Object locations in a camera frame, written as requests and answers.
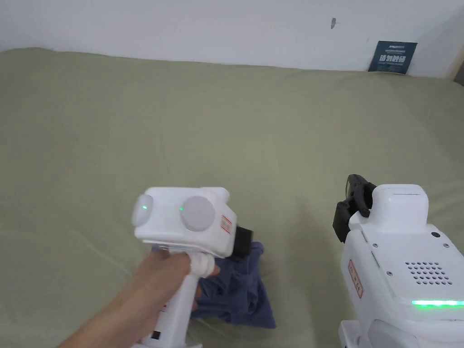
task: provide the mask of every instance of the poster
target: poster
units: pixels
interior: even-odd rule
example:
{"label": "poster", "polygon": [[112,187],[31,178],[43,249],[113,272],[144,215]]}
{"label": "poster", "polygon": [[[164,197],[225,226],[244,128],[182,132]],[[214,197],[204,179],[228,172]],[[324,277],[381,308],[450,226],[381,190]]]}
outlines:
{"label": "poster", "polygon": [[406,74],[417,42],[379,41],[368,71]]}

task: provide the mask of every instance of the human hand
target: human hand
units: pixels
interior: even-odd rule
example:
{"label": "human hand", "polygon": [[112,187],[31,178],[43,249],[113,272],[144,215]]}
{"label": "human hand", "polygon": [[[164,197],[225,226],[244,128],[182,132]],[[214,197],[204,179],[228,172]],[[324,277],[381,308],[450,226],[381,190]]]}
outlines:
{"label": "human hand", "polygon": [[[187,254],[151,252],[115,299],[59,347],[130,347],[155,328],[163,306],[189,273]],[[218,273],[215,266],[211,275]]]}

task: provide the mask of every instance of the white robot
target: white robot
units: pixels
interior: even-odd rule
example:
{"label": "white robot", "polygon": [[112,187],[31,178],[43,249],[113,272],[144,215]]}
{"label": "white robot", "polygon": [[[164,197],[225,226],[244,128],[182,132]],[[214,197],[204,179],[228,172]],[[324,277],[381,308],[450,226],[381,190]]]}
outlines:
{"label": "white robot", "polygon": [[424,190],[350,175],[346,198],[333,227],[358,320],[342,321],[342,348],[463,348],[464,258],[427,224]]}
{"label": "white robot", "polygon": [[[134,208],[135,236],[170,253],[186,252],[191,273],[160,313],[152,334],[133,348],[184,348],[188,321],[199,277],[214,269],[214,257],[226,258],[234,249],[237,216],[227,206],[222,187],[152,187]],[[188,345],[201,348],[201,344]]]}

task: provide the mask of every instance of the green indicator light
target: green indicator light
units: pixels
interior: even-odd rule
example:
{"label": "green indicator light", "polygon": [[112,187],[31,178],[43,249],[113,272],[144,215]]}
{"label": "green indicator light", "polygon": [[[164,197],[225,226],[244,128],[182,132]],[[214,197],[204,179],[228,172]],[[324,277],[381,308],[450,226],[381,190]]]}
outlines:
{"label": "green indicator light", "polygon": [[454,300],[414,300],[412,304],[420,307],[464,307],[464,301]]}

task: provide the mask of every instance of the bed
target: bed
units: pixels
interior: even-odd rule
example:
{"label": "bed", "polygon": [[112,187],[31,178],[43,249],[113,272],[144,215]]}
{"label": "bed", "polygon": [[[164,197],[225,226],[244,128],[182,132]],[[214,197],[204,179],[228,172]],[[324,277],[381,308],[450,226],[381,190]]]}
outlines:
{"label": "bed", "polygon": [[0,53],[0,346],[58,344],[148,252],[150,186],[224,186],[263,243],[277,329],[193,320],[204,347],[338,347],[332,230],[349,174],[417,183],[464,251],[464,89],[384,73]]}

